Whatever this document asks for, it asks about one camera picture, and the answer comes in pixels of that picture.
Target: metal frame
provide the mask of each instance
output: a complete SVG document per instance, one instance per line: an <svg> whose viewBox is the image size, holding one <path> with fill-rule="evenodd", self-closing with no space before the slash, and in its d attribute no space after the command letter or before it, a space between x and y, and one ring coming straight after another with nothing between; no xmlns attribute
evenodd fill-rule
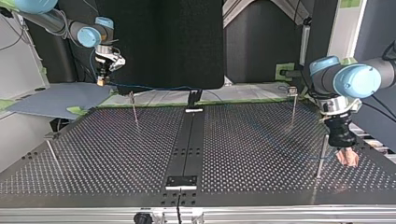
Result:
<svg viewBox="0 0 396 224"><path fill-rule="evenodd" d="M172 159L169 161L165 178L169 175L197 175L198 186L200 186L201 172L203 166L205 109L200 113L184 113L184 122L181 124L177 135L177 142ZM67 133L88 116L61 130ZM368 144L359 142L364 152L374 160L383 160L381 167L395 176L392 172L394 164L384 160L383 155L370 148ZM46 149L46 143L32 151ZM14 165L0 174L0 177L12 175L16 169L28 160L17 161ZM2 222L133 222L137 213L150 213L154 215L155 223L178 223L178 216L183 223L265 223L265 222L389 222L396 221L396 205L332 205L365 203L370 198L381 197L384 202L395 204L394 197L384 197L377 193L361 194L343 193L335 195L316 195L314 190L308 190L294 195L280 194L239 194L221 196L215 194L204 194L198 190L165 190L161 195L153 195L148 203L147 197L125 198L125 197L97 197L90 201L90 197L74 196L63 197L59 200L48 198L45 201L37 198L12 198L12 206L0 208L0 223ZM312 204L312 206L294 206L296 202Z"/></svg>

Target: metal rod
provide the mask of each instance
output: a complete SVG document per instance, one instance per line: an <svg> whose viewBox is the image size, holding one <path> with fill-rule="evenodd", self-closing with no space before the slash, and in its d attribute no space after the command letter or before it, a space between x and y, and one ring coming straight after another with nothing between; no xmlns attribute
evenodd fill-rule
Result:
<svg viewBox="0 0 396 224"><path fill-rule="evenodd" d="M297 97L298 97L298 95L294 96L293 115L291 117L291 128L294 126L294 119L296 116Z"/></svg>
<svg viewBox="0 0 396 224"><path fill-rule="evenodd" d="M46 140L47 145L49 146L49 151L52 154L53 159L56 162L56 165L58 166L59 170L61 171L61 173L63 173L62 168L61 168L61 164L59 164L58 162L58 158L56 157L55 151L53 150L52 144L50 143L50 140Z"/></svg>
<svg viewBox="0 0 396 224"><path fill-rule="evenodd" d="M322 170L323 162L324 162L324 157L326 155L328 146L329 146L329 135L326 134L323 138L322 150L320 153L319 165L318 165L318 171L317 171L317 178L320 178L321 170Z"/></svg>

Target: black cable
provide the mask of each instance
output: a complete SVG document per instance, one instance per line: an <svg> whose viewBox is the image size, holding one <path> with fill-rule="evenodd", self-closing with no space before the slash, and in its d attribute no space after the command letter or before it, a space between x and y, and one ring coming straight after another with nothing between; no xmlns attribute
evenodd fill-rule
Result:
<svg viewBox="0 0 396 224"><path fill-rule="evenodd" d="M17 41L15 41L13 44L11 44L11 45L9 45L9 46L6 46L6 47L4 47L4 48L1 48L0 51L5 50L5 49L12 48L12 47L14 47L16 44L18 44L18 43L20 42L20 40L22 39L22 37L23 37L23 32L24 32L24 31L22 30L22 33L20 34L20 37L17 39Z"/></svg>
<svg viewBox="0 0 396 224"><path fill-rule="evenodd" d="M385 105L382 101L380 101L378 98L376 98L376 96L373 95L373 98L379 103L381 104L395 119L396 119L396 115L395 113L393 113L393 111L387 106Z"/></svg>
<svg viewBox="0 0 396 224"><path fill-rule="evenodd" d="M369 105L369 104L364 103L364 102L363 102L363 105L367 105L368 107L372 108L373 110L376 110L378 113L382 114L383 116L387 117L388 119L390 119L390 120L392 120L393 122L396 123L396 119L394 119L393 117L387 115L384 111L382 111L382 110L376 108L375 106Z"/></svg>
<svg viewBox="0 0 396 224"><path fill-rule="evenodd" d="M207 92L209 92L210 94L216 96L225 105L224 101L221 100L221 98L217 94L215 94L213 91L207 91Z"/></svg>
<svg viewBox="0 0 396 224"><path fill-rule="evenodd" d="M301 0L298 1L296 10L294 11L294 19L293 19L293 22L294 22L294 36L296 36L296 32L297 32L297 22L296 22L296 20L297 20L297 13L298 13L298 8L299 8L300 4L301 4ZM295 42L294 50L295 50L295 53L298 54L298 41L297 41L297 38L295 37L294 40L295 40L294 41ZM301 77L303 78L305 86L308 88L308 92L311 92L311 88L309 87L308 82L306 81L305 76L304 76L304 74L303 74L303 72L301 70L300 70L300 74L301 74Z"/></svg>

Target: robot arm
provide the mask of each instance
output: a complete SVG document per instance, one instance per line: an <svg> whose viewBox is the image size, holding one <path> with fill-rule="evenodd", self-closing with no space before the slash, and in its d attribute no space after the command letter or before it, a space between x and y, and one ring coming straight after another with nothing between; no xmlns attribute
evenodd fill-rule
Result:
<svg viewBox="0 0 396 224"><path fill-rule="evenodd" d="M125 65L120 50L113 47L114 22L109 18L97 17L94 25L72 21L54 9L58 0L0 0L0 7L15 11L54 35L70 38L85 48L95 48L95 60L100 64L97 83L106 84L106 78Z"/></svg>
<svg viewBox="0 0 396 224"><path fill-rule="evenodd" d="M358 112L362 98L396 83L396 41L383 57L363 63L341 65L338 58L327 57L310 65L312 92L325 124L330 129L329 145L353 147L355 134L349 130L351 113Z"/></svg>

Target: green tape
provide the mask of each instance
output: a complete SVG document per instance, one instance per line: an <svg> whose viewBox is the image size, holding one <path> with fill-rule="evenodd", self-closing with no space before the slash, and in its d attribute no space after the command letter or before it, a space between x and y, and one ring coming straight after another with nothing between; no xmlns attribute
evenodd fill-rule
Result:
<svg viewBox="0 0 396 224"><path fill-rule="evenodd" d="M7 9L18 10L15 6L15 0L0 0L0 7L5 7Z"/></svg>
<svg viewBox="0 0 396 224"><path fill-rule="evenodd" d="M356 59L354 58L345 58L343 59L343 61L341 61L341 65L349 65L349 64L353 64L353 63L357 63L358 61L356 61Z"/></svg>
<svg viewBox="0 0 396 224"><path fill-rule="evenodd" d="M86 115L88 113L87 110L83 110L79 106L70 106L70 107L67 107L66 110L69 111L72 114L80 115L80 116Z"/></svg>
<svg viewBox="0 0 396 224"><path fill-rule="evenodd" d="M293 71L294 70L294 63L282 63L276 65L276 76L275 81L292 81L291 77L285 77L280 75L280 71Z"/></svg>
<svg viewBox="0 0 396 224"><path fill-rule="evenodd" d="M359 7L360 5L361 5L361 0L341 0L340 8Z"/></svg>
<svg viewBox="0 0 396 224"><path fill-rule="evenodd" d="M5 110L7 107L13 104L15 104L15 102L11 100L0 100L0 111Z"/></svg>

